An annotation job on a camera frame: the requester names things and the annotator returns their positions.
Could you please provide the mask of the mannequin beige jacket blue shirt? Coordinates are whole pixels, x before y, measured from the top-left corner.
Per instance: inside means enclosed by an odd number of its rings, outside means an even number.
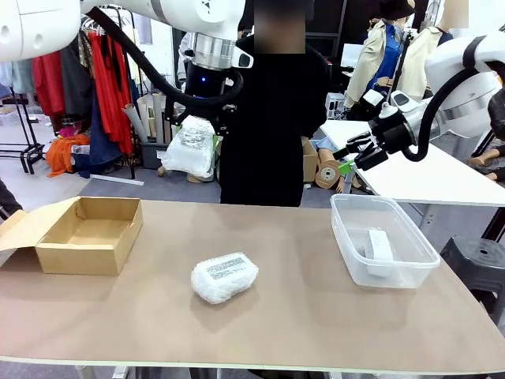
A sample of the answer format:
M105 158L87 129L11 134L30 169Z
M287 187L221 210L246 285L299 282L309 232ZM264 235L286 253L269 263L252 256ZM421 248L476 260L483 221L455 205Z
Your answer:
M344 99L345 120L360 120L360 100L370 89L388 91L403 50L404 26L415 0L380 0L380 19L368 32Z

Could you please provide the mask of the lying mannequin light blue cloth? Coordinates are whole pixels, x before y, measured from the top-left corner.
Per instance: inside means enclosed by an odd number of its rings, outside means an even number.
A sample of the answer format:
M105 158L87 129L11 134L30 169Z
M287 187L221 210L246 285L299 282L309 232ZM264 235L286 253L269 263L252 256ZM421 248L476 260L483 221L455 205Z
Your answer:
M316 150L321 163L333 160L341 160L347 153L343 149L338 149L328 137L319 140L312 140L312 146Z

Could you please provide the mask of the bystander dark sleeve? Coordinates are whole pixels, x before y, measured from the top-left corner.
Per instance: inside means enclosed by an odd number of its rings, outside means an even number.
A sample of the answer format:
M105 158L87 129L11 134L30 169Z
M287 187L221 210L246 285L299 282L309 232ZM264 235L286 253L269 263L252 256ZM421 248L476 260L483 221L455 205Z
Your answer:
M6 184L0 179L0 218L7 220L23 207L18 203L15 196L8 190Z

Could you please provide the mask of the grey paper roll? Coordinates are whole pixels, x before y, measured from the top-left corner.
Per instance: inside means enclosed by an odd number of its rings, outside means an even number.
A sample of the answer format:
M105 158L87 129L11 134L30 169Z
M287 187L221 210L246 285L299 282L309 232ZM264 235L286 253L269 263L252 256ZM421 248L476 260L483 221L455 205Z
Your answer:
M153 111L155 116L155 138L157 144L163 143L163 116L162 116L162 96L159 93L152 94Z

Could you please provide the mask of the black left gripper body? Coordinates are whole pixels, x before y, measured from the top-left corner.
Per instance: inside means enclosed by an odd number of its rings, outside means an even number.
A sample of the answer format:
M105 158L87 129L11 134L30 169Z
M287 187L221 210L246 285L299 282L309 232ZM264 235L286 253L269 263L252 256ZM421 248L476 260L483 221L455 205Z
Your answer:
M187 113L214 123L225 106L235 104L238 96L237 72L235 69L207 69L189 62L185 94L193 98L184 102Z

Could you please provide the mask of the mannequin in grey hoodie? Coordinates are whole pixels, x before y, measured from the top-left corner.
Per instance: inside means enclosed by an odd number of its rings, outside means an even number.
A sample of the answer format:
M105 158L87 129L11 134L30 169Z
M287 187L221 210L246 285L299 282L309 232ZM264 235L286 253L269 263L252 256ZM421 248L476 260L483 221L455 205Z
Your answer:
M187 32L183 37L178 47L178 67L177 67L177 81L181 90L185 91L185 83L187 81L187 66L190 58L185 54L186 51L193 49L193 33Z

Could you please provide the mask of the brown paper spool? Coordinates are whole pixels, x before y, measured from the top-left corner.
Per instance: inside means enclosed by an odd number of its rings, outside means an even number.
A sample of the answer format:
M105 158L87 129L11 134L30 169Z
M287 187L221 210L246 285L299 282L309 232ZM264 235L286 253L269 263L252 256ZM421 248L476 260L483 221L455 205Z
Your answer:
M342 193L344 190L345 179L340 170L338 160L321 159L315 176L315 183L322 189L334 190L336 193Z

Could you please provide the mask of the black storage bin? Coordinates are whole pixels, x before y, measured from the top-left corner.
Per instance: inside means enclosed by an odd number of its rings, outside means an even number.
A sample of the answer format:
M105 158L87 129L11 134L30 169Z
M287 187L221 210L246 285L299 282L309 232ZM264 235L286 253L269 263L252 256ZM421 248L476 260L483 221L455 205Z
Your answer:
M143 168L149 170L158 170L162 165L161 156L167 150L167 144L158 144L153 142L140 143L140 150L143 162Z

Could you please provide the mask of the bubble-wrapped clock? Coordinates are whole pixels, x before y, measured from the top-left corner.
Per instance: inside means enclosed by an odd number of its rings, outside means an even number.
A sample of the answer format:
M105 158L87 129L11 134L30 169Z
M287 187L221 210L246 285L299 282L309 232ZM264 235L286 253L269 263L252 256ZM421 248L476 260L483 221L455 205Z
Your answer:
M215 131L208 120L188 116L161 159L167 171L207 179L214 163Z
M236 252L199 262L190 279L200 298L218 305L247 291L258 273L259 268L244 253Z

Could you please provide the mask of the black tripod pole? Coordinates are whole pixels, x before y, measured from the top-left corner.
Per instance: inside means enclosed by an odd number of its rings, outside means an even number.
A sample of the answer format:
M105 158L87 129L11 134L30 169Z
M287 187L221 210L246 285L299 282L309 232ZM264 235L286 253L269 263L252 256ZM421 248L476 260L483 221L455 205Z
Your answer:
M404 62L406 60L406 54L407 54L408 48L409 48L410 44L412 43L413 39L414 39L414 32L411 29L408 29L404 33L404 38L402 40L403 41L402 55L401 55L400 59L398 60L398 65L396 67L395 75L393 78L393 84L392 84L392 86L391 86L391 88L385 98L385 101L382 104L381 113L385 114L386 117L389 117L392 115L392 112L389 110L389 107L391 106L390 100L391 100L392 92L395 91L398 87L400 77L402 76L402 68L403 68Z

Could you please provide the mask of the white background table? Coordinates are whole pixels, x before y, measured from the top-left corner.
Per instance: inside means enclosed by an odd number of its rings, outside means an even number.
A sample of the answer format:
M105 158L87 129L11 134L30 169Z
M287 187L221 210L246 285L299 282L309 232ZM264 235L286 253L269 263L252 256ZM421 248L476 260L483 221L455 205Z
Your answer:
M434 145L419 163L397 152L367 171L353 163L350 172L359 175L378 196L427 205L419 226L425 234L443 205L505 208L505 188Z

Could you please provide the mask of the black hanging garment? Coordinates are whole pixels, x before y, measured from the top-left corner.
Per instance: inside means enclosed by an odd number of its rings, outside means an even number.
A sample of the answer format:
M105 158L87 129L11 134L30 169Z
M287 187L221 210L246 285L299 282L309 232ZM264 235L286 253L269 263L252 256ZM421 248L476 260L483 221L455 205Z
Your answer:
M78 38L59 53L65 112L84 116L92 109L92 79L87 68L80 63Z

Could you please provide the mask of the person in black shirt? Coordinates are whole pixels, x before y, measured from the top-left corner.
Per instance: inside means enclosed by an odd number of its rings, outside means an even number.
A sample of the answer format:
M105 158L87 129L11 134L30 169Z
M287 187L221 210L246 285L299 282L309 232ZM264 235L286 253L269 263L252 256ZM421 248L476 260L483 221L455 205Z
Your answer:
M315 0L254 0L255 32L237 41L253 58L219 158L220 201L298 207L303 147L323 125L330 74L305 40Z

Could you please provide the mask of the white unwrapped alarm clock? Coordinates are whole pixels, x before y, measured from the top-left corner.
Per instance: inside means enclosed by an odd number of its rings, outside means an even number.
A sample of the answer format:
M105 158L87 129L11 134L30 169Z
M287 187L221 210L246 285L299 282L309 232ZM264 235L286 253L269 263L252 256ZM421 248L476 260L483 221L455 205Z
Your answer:
M370 261L367 270L370 275L387 278L391 275L394 254L387 233L378 229L369 229L365 243L365 258Z

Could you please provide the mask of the orange cloth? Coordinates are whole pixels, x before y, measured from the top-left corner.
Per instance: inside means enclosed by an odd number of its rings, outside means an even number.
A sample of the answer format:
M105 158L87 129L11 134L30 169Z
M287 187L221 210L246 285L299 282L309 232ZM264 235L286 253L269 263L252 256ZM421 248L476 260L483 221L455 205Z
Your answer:
M46 153L46 161L50 167L48 177L53 178L60 174L73 173L72 147L90 145L90 141L90 137L84 134L56 138Z

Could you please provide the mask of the red hanging coat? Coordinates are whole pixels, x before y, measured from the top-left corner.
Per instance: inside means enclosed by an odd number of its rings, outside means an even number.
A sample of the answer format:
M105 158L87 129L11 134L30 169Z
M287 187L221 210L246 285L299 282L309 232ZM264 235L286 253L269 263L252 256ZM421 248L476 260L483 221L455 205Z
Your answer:
M32 60L32 74L36 95L43 113L53 117L65 113L65 93L62 83L60 52L46 54Z

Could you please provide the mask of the open cardboard box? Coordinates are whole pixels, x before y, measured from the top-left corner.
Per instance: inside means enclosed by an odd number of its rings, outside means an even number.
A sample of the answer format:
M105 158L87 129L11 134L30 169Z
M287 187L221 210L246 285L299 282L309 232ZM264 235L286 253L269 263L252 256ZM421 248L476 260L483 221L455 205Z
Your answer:
M0 266L36 251L46 274L117 276L144 223L136 198L72 197L0 223Z

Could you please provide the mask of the black stand leg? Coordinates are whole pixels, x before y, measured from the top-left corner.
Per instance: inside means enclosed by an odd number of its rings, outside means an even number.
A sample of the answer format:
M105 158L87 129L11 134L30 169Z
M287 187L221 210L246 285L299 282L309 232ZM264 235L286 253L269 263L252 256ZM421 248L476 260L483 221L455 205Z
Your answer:
M505 207L499 208L486 227L483 239L499 242L505 235Z

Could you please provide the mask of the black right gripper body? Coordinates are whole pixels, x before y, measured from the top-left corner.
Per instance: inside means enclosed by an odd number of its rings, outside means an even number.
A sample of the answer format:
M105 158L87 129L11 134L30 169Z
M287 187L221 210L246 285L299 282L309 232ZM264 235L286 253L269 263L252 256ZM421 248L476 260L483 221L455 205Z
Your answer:
M388 154L415 145L415 138L404 117L375 117L368 122L376 144Z

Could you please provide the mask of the slanted beige paper roll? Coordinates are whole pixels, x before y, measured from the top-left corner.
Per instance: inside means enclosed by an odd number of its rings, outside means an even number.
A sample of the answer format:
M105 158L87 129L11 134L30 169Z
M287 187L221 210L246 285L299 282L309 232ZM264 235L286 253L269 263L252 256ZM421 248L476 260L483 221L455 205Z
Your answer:
M147 143L148 142L148 135L146 133L146 129L144 128L144 125L142 124L142 122L140 120L140 116L138 115L137 110L134 107L134 105L131 103L126 104L125 108L123 109L123 112L129 118L137 136L139 137L139 140L142 143Z

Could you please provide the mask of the clear plastic container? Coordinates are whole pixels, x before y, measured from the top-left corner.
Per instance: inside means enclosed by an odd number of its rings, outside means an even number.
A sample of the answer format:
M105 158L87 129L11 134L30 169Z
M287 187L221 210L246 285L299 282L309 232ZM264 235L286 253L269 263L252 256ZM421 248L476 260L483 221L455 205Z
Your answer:
M331 225L346 267L361 286L418 288L440 265L440 255L397 202L390 198L353 194L331 197ZM367 231L387 233L394 254L387 278L368 273L365 258Z

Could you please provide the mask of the mannequin cream jacket navy shirt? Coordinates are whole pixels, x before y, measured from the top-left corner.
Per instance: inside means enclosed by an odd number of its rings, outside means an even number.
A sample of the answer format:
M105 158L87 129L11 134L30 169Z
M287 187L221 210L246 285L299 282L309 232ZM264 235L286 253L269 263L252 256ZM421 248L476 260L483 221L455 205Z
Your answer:
M428 56L438 46L454 38L448 30L443 28L444 5L445 0L428 1L420 32L406 52L397 89L415 101L422 100L429 87L425 73Z

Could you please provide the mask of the brown background carton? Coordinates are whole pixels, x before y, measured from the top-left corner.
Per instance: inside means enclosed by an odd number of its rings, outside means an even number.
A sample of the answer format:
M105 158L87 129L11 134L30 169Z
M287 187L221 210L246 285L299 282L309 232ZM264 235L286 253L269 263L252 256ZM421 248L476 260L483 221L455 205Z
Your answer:
M303 172L304 183L312 183L315 180L319 156L310 140L303 144Z

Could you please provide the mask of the red hanging dress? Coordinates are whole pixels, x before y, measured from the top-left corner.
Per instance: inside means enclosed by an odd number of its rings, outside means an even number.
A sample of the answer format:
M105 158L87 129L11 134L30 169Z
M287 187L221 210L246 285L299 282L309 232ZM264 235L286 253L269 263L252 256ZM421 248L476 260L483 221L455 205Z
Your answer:
M133 153L129 117L123 111L131 102L128 70L122 47L108 35L88 33L92 48L95 86L103 128L123 154Z

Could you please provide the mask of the light grey hanging garment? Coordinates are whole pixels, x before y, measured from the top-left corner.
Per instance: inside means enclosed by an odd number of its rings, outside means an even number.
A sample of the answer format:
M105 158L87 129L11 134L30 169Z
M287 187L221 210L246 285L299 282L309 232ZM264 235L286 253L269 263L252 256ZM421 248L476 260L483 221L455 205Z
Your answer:
M32 60L0 62L0 84L4 87L12 88L16 94L35 92Z

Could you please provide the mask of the white monitor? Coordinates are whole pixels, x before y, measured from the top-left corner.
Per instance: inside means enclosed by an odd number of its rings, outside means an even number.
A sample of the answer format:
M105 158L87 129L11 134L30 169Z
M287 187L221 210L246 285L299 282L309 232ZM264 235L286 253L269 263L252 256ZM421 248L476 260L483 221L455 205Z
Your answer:
M355 68L363 47L363 44L345 43L340 66L342 68Z

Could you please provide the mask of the white floor strip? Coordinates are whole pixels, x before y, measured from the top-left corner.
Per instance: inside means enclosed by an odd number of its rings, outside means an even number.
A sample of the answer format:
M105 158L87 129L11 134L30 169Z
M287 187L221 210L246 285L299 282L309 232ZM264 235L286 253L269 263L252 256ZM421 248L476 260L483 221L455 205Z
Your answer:
M122 183L122 184L133 185L133 186L144 186L145 185L144 181L139 181L136 179L117 178L117 177L113 177L113 176L106 176L106 175L100 175L100 174L91 174L90 178L95 179L95 180L100 180L100 181L116 182L116 183Z

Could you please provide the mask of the navy hanging garment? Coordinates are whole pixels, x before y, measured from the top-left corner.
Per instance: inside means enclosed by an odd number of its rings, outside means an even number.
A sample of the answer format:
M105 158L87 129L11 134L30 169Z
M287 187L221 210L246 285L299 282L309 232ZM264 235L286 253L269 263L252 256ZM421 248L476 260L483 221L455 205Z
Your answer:
M116 142L113 142L103 128L102 117L96 90L93 89L91 135L90 135L90 172L99 174L117 162L122 157L122 152Z

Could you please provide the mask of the black metal clothes rack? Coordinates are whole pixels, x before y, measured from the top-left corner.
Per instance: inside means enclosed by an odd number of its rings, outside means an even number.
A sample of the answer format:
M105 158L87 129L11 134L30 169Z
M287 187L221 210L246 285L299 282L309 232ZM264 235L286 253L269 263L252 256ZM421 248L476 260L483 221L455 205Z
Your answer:
M110 9L112 4L101 6ZM78 38L80 63L86 67L92 79L92 92L96 90L94 69L92 61L92 48L89 42L88 33L97 32L99 35L106 35L104 30L99 27L89 16L83 15L81 18L81 28L75 38ZM133 104L135 80L130 72L130 65L127 55L122 48L125 64L128 70L128 81L130 85L131 104ZM7 144L0 142L0 157L19 156L21 165L26 172L32 172L33 164L41 159L46 160L46 153L52 142L58 137L72 137L77 134L91 135L91 116L92 109L86 115L57 114L53 117L43 113L39 105L36 91L28 94L16 94L12 88L4 87L0 84L0 106L5 96L9 96L16 104L18 117L21 121L21 127L24 133L25 143L21 145ZM137 134L132 130L133 153L122 157L115 163L131 165L134 159ZM90 172L90 145L73 146L71 163L73 173L83 176L89 176Z

